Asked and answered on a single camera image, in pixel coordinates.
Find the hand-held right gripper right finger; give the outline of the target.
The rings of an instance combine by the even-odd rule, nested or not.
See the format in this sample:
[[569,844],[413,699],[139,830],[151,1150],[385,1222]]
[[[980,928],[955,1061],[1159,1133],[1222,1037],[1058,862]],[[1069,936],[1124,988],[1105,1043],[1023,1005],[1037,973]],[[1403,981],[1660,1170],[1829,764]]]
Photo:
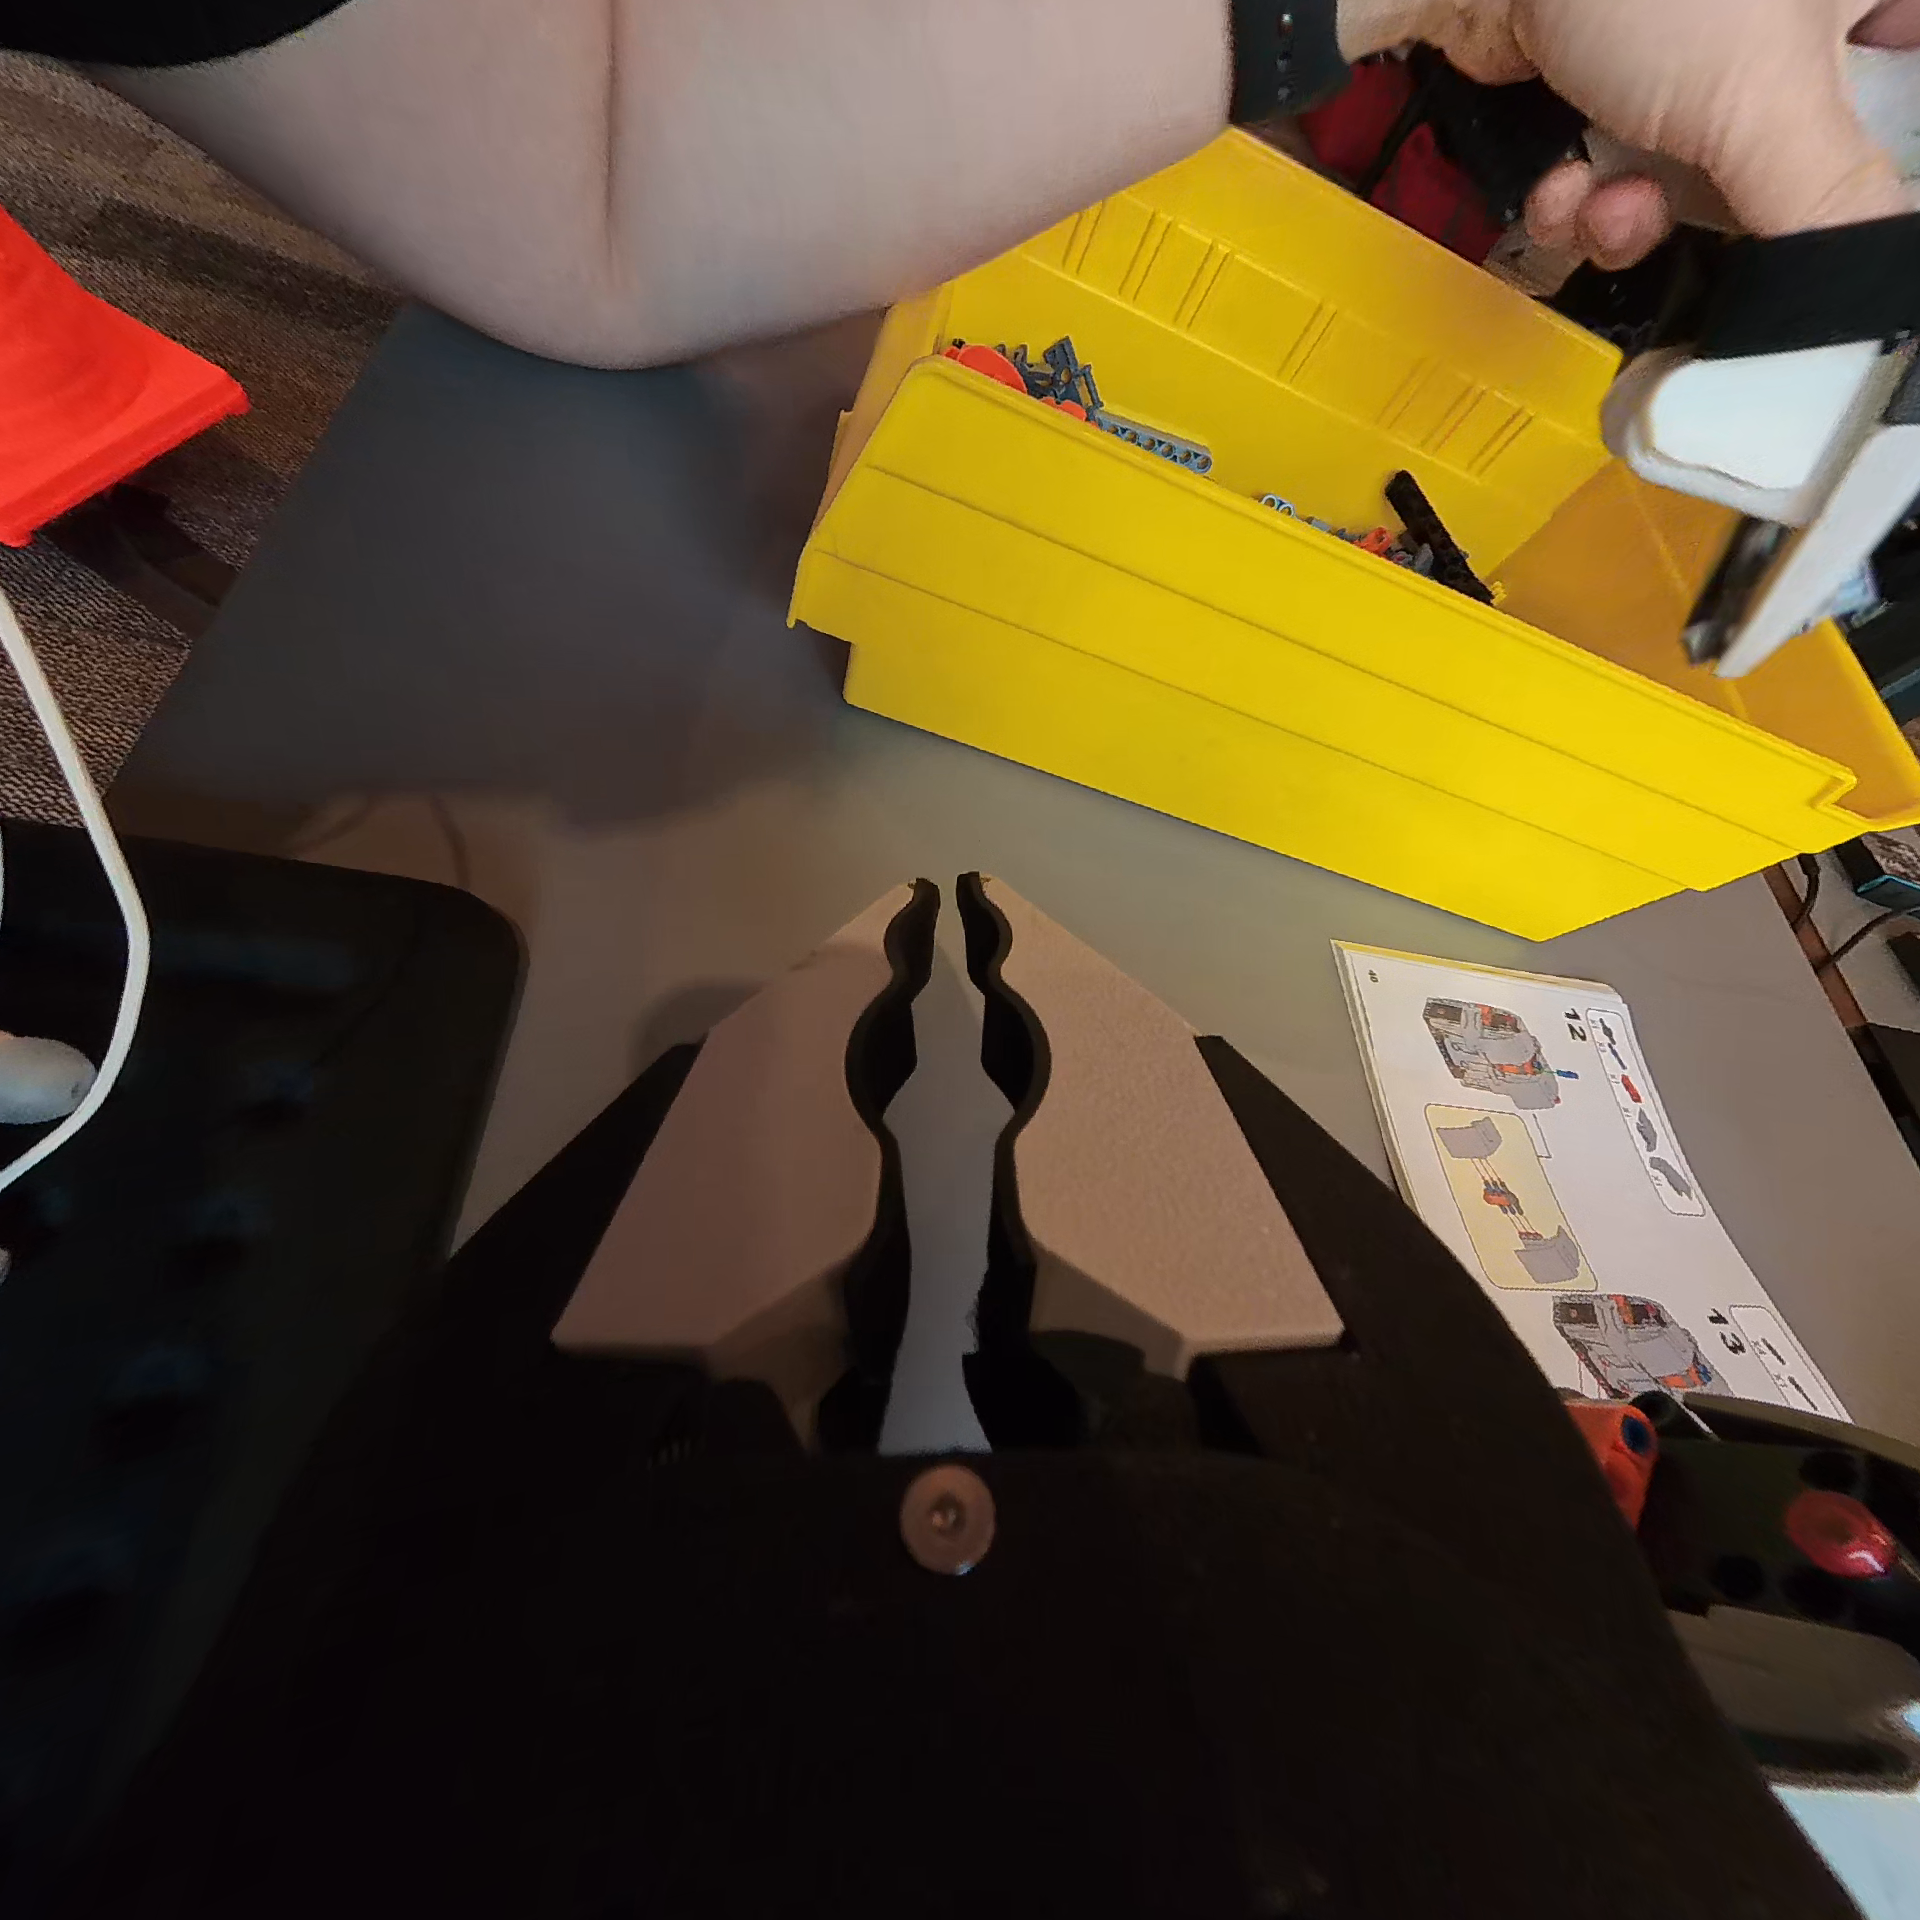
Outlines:
[[967,1391],[994,1450],[1181,1428],[1193,1365],[1345,1334],[1199,1034],[1114,960],[972,870],[955,882],[991,1151]]

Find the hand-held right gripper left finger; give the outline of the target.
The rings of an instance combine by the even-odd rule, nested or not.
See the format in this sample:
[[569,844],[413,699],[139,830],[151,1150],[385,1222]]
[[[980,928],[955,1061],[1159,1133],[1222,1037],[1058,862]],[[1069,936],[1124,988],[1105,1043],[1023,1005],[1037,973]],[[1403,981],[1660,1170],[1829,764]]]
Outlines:
[[708,1030],[561,1351],[767,1384],[812,1445],[878,1446],[911,1268],[889,1109],[918,1066],[940,909],[933,879],[899,885]]

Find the yellow storage bin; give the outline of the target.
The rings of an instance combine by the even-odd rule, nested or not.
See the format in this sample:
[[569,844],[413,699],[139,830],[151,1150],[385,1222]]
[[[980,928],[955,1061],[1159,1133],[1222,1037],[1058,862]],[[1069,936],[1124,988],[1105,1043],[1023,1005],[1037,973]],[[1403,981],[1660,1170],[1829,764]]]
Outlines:
[[[942,357],[1060,335],[1217,472]],[[1687,660],[1732,519],[1604,451],[1619,363],[1230,131],[889,311],[789,615],[853,707],[1537,941],[1914,826],[1833,627]],[[1387,523],[1401,468],[1498,607],[1258,506]]]

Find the pile of toy building parts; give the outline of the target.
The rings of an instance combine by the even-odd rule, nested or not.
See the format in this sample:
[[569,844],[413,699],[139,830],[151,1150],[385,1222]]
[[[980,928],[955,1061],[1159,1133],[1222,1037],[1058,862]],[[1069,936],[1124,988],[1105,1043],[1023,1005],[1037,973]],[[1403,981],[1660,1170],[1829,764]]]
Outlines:
[[[950,340],[942,348],[942,357],[1183,472],[1198,477],[1217,472],[1217,460],[1207,444],[1114,411],[1101,398],[1092,365],[1079,354],[1069,335],[1060,335],[1039,357],[1033,357],[1023,346],[970,340]],[[1434,584],[1461,592],[1478,606],[1498,607],[1505,602],[1505,587],[1482,576],[1413,471],[1401,468],[1385,477],[1383,503],[1387,523],[1354,530],[1308,515],[1285,494],[1266,492],[1258,495],[1258,506],[1271,515],[1299,520]]]

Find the person's left forearm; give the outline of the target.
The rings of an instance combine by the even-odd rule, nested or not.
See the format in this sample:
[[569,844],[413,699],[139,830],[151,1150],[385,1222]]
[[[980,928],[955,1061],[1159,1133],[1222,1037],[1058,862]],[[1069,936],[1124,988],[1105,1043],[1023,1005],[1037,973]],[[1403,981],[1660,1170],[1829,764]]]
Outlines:
[[391,288],[586,367],[923,292],[1233,95],[1217,3],[359,3],[86,72]]

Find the person's left hand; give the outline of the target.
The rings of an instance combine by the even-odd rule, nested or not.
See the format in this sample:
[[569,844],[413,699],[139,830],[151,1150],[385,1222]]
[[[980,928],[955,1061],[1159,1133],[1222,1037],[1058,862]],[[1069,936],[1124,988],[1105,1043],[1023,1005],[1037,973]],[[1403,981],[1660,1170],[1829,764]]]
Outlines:
[[1782,236],[1915,207],[1857,117],[1853,45],[1910,50],[1915,4],[1342,3],[1357,59],[1410,42],[1473,79],[1542,79],[1629,150],[1706,179],[1734,229]]

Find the open instruction booklet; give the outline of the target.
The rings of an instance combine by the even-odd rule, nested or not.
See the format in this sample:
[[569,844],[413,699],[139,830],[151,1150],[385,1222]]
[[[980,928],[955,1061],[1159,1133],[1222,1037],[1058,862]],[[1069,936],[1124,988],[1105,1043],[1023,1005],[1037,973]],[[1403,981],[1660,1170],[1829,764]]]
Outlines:
[[1851,1419],[1703,1191],[1619,992],[1333,950],[1401,1195],[1557,1388]]

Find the black perforated panel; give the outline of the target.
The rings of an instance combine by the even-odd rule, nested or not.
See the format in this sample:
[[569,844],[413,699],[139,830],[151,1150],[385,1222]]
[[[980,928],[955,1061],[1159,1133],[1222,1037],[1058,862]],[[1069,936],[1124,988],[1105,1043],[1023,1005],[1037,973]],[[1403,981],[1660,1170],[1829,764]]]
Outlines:
[[331,1405],[439,1276],[521,940],[431,879],[153,839],[135,1045],[5,1192],[5,1915],[162,1736]]

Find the black wrist band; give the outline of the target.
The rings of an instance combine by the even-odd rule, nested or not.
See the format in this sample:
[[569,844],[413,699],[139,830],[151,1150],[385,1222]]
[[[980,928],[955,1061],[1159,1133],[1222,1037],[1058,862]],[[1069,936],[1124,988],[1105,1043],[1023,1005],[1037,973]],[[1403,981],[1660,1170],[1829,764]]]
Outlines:
[[1260,128],[1313,111],[1354,75],[1338,29],[1338,3],[1227,4],[1230,126]]

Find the grey toy robot model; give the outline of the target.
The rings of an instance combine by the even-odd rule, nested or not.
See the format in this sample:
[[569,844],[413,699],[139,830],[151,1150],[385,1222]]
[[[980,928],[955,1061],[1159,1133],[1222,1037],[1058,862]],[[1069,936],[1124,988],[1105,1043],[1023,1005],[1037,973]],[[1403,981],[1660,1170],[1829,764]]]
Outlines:
[[1915,1450],[1747,1398],[1558,1397],[1692,1666],[1765,1774],[1914,1792]]

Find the orange fabric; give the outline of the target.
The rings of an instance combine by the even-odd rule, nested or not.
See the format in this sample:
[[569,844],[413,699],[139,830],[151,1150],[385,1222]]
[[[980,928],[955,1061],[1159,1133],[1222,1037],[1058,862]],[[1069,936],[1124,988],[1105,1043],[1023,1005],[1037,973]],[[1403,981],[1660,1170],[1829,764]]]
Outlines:
[[5,543],[246,407],[223,367],[92,294],[3,218]]

